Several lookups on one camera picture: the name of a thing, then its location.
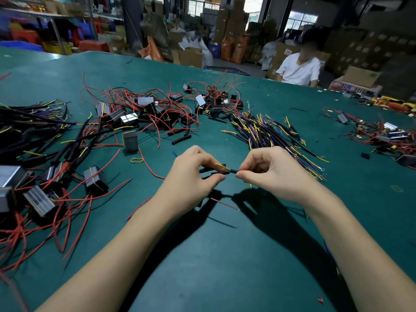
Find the factory floor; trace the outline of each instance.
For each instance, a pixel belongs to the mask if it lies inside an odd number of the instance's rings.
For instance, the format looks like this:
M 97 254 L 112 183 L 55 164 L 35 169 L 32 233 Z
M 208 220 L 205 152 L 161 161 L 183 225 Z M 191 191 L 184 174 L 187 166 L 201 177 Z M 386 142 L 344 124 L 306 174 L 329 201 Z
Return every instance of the factory floor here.
M 220 59 L 214 59 L 214 66 L 225 67 L 225 68 L 238 68 L 255 78 L 264 78 L 266 75 L 266 71 L 262 71 L 260 63 L 256 66 L 252 62 L 245 62 L 243 64 L 235 64 L 235 63 L 223 61 Z M 328 71 L 325 71 L 325 70 L 321 70 L 319 74 L 320 87 L 327 89 L 335 78 L 336 77 L 332 73 L 329 73 Z

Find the white t-shirt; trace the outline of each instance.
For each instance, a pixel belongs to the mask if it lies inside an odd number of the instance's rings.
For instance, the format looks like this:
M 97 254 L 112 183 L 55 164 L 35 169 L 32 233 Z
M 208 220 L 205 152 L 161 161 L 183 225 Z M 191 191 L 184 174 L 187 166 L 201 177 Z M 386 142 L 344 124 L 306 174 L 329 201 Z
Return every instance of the white t-shirt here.
M 299 66 L 297 64 L 299 55 L 297 53 L 288 56 L 276 73 L 283 77 L 283 83 L 309 86 L 311 81 L 318 79 L 321 64 L 317 57 L 313 57 Z

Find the wall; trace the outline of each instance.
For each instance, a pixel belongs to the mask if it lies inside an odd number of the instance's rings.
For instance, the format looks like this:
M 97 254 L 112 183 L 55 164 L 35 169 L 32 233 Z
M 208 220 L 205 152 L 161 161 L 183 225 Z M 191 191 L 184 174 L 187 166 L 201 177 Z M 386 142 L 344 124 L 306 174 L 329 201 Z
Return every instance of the wall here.
M 359 27 L 373 31 L 390 29 L 402 34 L 416 35 L 416 0 L 409 0 L 401 11 L 366 13 Z
M 288 0 L 272 0 L 270 5 L 270 18 L 276 20 L 278 26 L 282 21 L 287 2 Z M 338 7 L 334 3 L 320 0 L 294 0 L 292 11 L 318 15 L 317 25 L 331 26 L 338 13 Z

